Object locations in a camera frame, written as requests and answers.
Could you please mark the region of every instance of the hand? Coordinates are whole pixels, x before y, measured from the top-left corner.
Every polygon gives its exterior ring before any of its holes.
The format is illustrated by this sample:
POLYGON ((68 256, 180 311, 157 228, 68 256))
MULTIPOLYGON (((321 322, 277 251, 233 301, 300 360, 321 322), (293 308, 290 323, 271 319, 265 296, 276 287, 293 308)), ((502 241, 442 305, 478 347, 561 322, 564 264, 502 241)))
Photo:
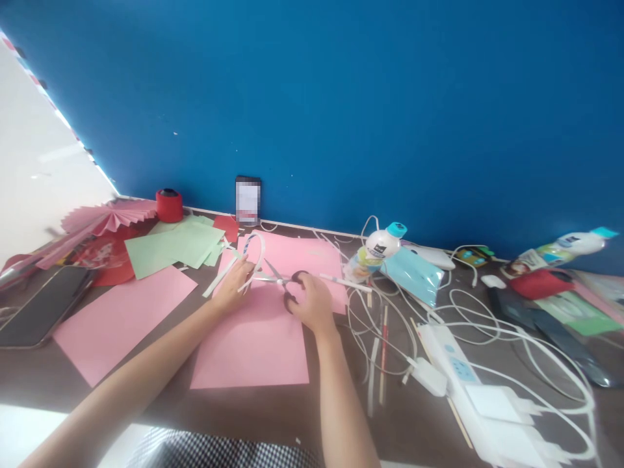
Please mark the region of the hand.
POLYGON ((241 301, 244 291, 239 292, 254 271, 255 265, 247 261, 247 255, 238 260, 213 294, 212 302, 225 312, 230 312, 241 301))
POLYGON ((332 295, 325 283, 316 276, 301 273, 299 278, 304 283, 306 292, 305 303, 296 304, 293 300, 288 301, 288 307, 301 320, 318 339, 329 333, 336 332, 336 324, 333 321, 332 295))

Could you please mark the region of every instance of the brown desk surface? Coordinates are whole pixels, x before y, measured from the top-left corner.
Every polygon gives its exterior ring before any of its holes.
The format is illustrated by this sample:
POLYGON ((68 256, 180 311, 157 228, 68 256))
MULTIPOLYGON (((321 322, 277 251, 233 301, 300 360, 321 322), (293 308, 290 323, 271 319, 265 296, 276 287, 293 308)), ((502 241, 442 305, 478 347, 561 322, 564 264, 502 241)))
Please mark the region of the brown desk surface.
MULTIPOLYGON (((313 237, 310 231, 281 226, 275 233, 292 237, 313 237)), ((346 255, 350 255, 358 246, 359 241, 354 240, 349 244, 341 244, 341 249, 346 255)), ((488 271, 487 268, 494 271, 487 266, 481 268, 479 273, 488 271)), ((0 302, 0 307, 23 303, 29 294, 43 284, 48 274, 42 272, 31 278, 25 291, 4 298, 0 302)), ((126 360, 145 349, 204 302, 202 292, 214 278, 216 268, 202 266, 199 270, 186 270, 185 274, 197 281, 198 287, 126 357, 126 360)), ((469 291, 487 304, 481 282, 475 290, 470 288, 472 276, 472 270, 460 265, 453 273, 451 287, 469 291)), ((383 281, 380 282, 380 286, 387 287, 388 291, 392 288, 383 281)), ((107 289, 91 290, 80 307, 107 289)), ((438 294, 439 306, 450 303, 448 300, 450 289, 449 287, 438 294)), ((402 299, 393 300, 407 318, 413 315, 402 299)), ((479 305, 463 294, 458 294, 456 301, 459 305, 479 310, 479 305)), ((361 313, 356 302, 358 301, 352 301, 354 310, 361 313)), ((446 314, 448 318, 456 316, 455 312, 446 314)), ((339 324, 346 323, 344 317, 336 317, 339 324)), ((365 375, 366 361, 351 333, 344 327, 340 327, 340 331, 352 376, 365 408, 366 386, 361 385, 361 381, 365 375)), ((455 333, 475 341, 484 337, 468 327, 457 328, 455 333)), ((309 385, 190 390, 195 360, 192 356, 139 422, 285 445, 296 445, 295 439, 298 438, 303 447, 319 448, 319 363, 312 334, 304 330, 304 335, 309 365, 309 385)), ((407 333, 391 308, 389 308, 389 336, 393 343, 407 349, 407 333)), ((621 335, 611 333, 609 338, 624 345, 621 335)), ((372 346, 370 335, 365 337, 365 343, 370 350, 372 346)), ((461 345, 471 361, 516 377, 555 406, 559 408, 575 406, 570 400, 552 391, 536 376, 530 365, 527 365, 528 360, 521 345, 500 341, 487 346, 461 345)), ((624 351, 597 339, 592 339, 589 346, 608 370, 624 381, 622 360, 624 351)), ((392 352, 389 352, 387 365, 389 370, 404 368, 392 352)), ((554 369, 553 364, 547 361, 544 361, 543 367, 547 372, 554 369)), ((504 379, 493 378, 486 372, 478 373, 485 383, 508 385, 504 379)), ((553 380, 563 388, 569 385, 564 378, 553 380)), ((68 413, 89 394, 90 390, 89 385, 54 341, 36 350, 0 350, 0 403, 68 413)), ((517 389, 517 392, 522 396, 522 390, 517 389)), ((621 443, 624 436, 622 417, 624 391, 596 389, 595 396, 599 408, 598 426, 603 464, 605 467, 619 467, 620 457, 624 454, 621 443)), ((584 419, 577 418, 577 421, 581 427, 587 429, 584 419)), ((376 405, 374 417, 369 423, 383 460, 436 468, 488 466, 467 446, 446 399, 433 397, 416 381, 410 380, 407 385, 401 386, 398 377, 390 377, 387 382, 387 404, 385 407, 376 405)), ((558 418, 554 416, 539 418, 538 428, 546 440, 559 443, 570 451, 582 450, 580 437, 558 418)))

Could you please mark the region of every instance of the pink paper fan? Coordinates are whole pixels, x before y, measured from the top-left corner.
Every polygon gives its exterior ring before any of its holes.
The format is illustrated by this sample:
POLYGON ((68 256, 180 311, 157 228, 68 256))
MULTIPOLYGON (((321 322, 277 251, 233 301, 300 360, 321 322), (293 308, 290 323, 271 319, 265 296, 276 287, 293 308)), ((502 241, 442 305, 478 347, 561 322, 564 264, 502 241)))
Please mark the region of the pink paper fan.
POLYGON ((117 232, 120 226, 145 221, 156 216, 156 202, 151 200, 117 200, 97 207, 80 207, 61 221, 65 237, 30 257, 39 259, 36 266, 47 270, 91 235, 117 232))

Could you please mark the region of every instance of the light blue pouch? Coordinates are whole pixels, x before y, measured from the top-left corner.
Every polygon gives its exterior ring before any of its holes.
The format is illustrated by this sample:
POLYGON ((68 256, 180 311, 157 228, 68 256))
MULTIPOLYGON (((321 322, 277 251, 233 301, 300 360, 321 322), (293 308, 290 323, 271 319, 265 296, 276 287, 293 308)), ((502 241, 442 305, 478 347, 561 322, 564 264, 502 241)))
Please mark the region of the light blue pouch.
POLYGON ((444 272, 413 250, 401 247, 383 262, 381 271, 428 306, 436 306, 437 288, 444 272))

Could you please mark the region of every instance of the red thread spool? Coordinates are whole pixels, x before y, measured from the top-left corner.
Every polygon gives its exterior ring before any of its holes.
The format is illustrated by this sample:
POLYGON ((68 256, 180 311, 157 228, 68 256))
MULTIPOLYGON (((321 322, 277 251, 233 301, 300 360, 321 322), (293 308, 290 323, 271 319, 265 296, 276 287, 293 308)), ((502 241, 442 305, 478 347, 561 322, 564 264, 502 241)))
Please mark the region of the red thread spool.
POLYGON ((156 192, 156 214, 162 222, 178 222, 184 217, 182 195, 172 188, 156 192))
POLYGON ((518 294, 527 299, 544 299, 574 289, 572 278, 560 271, 537 270, 509 282, 518 294))

